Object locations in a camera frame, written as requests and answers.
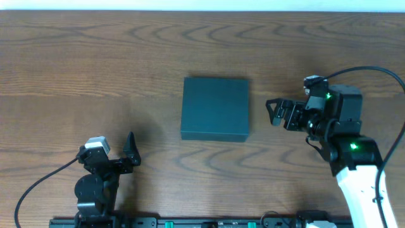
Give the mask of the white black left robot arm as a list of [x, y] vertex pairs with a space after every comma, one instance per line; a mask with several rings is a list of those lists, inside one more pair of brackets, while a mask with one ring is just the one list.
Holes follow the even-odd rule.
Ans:
[[115, 211], [120, 176], [131, 174], [141, 164], [133, 132], [123, 147], [125, 157], [110, 160], [110, 146], [104, 136], [90, 138], [76, 158], [89, 174], [75, 184], [78, 213], [75, 227], [131, 227], [130, 219]]

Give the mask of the black gift box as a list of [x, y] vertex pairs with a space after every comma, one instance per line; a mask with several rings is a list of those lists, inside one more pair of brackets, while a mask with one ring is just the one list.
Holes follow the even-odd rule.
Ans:
[[184, 78], [183, 140], [243, 143], [249, 137], [249, 81]]

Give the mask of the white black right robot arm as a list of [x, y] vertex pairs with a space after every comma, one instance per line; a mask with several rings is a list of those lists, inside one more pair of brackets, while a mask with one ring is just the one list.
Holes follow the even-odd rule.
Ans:
[[304, 87], [307, 101], [284, 98], [266, 102], [270, 122], [286, 130], [306, 132], [306, 142], [330, 165], [344, 194], [355, 227], [397, 227], [390, 205], [377, 143], [361, 135], [363, 97], [357, 87], [320, 84]]

